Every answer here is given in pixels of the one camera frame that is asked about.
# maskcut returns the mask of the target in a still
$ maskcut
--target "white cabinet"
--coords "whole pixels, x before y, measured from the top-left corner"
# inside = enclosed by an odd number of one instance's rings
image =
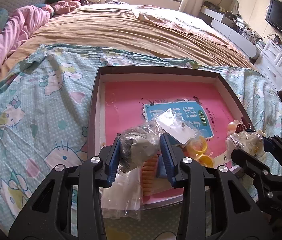
[[[282,90],[282,49],[271,39],[268,40],[254,65],[273,89]]]

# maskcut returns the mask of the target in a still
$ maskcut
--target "hello kitty blanket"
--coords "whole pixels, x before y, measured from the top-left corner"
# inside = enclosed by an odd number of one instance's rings
[[[188,58],[162,59],[111,48],[41,45],[0,82],[0,224],[6,232],[55,165],[77,166],[87,159],[94,78],[98,67],[112,65],[195,67],[219,72],[241,100],[254,127],[268,136],[282,137],[282,103],[254,70],[203,67]],[[264,162],[273,174],[282,173],[272,156],[267,155]],[[255,194],[249,180],[243,182]],[[73,212],[76,193],[74,190]],[[144,230],[153,230],[152,221],[143,223]]]

